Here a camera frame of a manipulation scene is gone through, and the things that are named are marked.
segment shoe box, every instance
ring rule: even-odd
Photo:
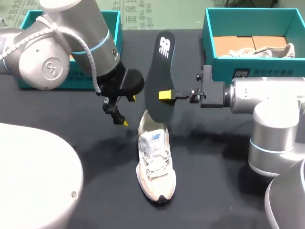
[[[207,8],[203,22],[204,61],[214,81],[234,77],[305,77],[305,23],[298,9]],[[285,47],[295,58],[222,57],[230,50]]]

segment insole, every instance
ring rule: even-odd
[[[145,82],[146,109],[155,122],[166,123],[173,114],[174,103],[159,100],[159,91],[174,89],[171,66],[175,37],[169,31],[160,32],[152,56],[152,64]]]

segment white sneaker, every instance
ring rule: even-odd
[[[238,51],[229,51],[229,55],[222,57],[250,57],[250,58],[294,58],[295,47],[292,43],[282,48],[264,47],[258,50],[245,48]]]
[[[156,123],[146,110],[139,126],[137,177],[144,194],[152,201],[167,202],[176,188],[168,130]]]

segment yellow gripper tip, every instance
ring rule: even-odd
[[[172,91],[171,90],[159,92],[159,100],[169,100],[169,99],[172,99]]]

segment white cable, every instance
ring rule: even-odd
[[[19,49],[21,46],[27,44],[29,41],[32,41],[36,38],[51,34],[51,33],[55,32],[56,30],[60,31],[61,33],[64,33],[64,34],[67,34],[67,35],[73,37],[83,47],[83,49],[85,50],[85,52],[88,56],[89,62],[90,62],[91,72],[92,72],[92,82],[93,82],[94,89],[97,93],[101,93],[100,87],[98,86],[97,79],[96,79],[97,74],[96,74],[95,62],[94,62],[94,59],[93,59],[93,56],[92,56],[92,53],[91,53],[89,47],[87,46],[86,42],[79,35],[74,33],[72,30],[64,28],[64,27],[56,27],[55,29],[45,29],[45,30],[36,32],[36,33],[24,38],[20,42],[16,43],[13,47],[10,47],[7,51],[3,52],[0,55],[0,61],[2,61],[8,55],[12,54],[14,51]]]

